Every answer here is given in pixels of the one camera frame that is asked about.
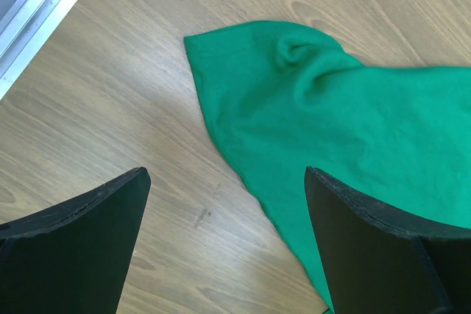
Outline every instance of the wooden surface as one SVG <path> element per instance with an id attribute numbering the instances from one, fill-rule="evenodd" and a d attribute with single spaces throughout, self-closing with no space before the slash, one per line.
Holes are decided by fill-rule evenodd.
<path id="1" fill-rule="evenodd" d="M 471 0 L 79 0 L 0 102 L 0 221 L 143 165 L 153 185 L 119 313 L 321 313 L 208 138 L 183 36 L 281 19 L 368 64 L 469 65 L 470 18 Z"/>

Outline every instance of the green fabric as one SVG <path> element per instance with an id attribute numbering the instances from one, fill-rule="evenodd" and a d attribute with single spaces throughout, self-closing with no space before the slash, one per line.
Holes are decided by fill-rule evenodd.
<path id="1" fill-rule="evenodd" d="M 471 69 L 367 67 L 328 35 L 259 21 L 185 38 L 209 134 L 332 308 L 305 168 L 471 227 Z"/>

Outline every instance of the green cloth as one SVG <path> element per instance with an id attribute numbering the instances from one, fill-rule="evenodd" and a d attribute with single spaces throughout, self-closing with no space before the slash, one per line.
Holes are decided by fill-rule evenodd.
<path id="1" fill-rule="evenodd" d="M 307 166 L 471 227 L 471 69 L 368 67 L 325 33 L 287 22 L 232 26 L 185 45 L 213 142 L 330 308 Z"/>

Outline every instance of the wood grain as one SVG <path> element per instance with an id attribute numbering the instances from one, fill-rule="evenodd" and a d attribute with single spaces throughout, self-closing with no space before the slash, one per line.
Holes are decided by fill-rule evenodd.
<path id="1" fill-rule="evenodd" d="M 183 51 L 184 35 L 266 18 L 318 27 L 371 65 L 471 63 L 471 0 L 79 0 L 0 102 L 0 221 L 143 165 L 119 313 L 321 313 L 208 138 Z"/>

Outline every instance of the black plastic part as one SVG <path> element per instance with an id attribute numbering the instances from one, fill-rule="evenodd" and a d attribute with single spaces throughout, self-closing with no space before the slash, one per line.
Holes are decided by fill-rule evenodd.
<path id="1" fill-rule="evenodd" d="M 308 168 L 306 196 L 336 314 L 471 313 L 471 230 Z"/>
<path id="2" fill-rule="evenodd" d="M 115 313 L 149 195 L 136 168 L 0 225 L 0 313 Z"/>

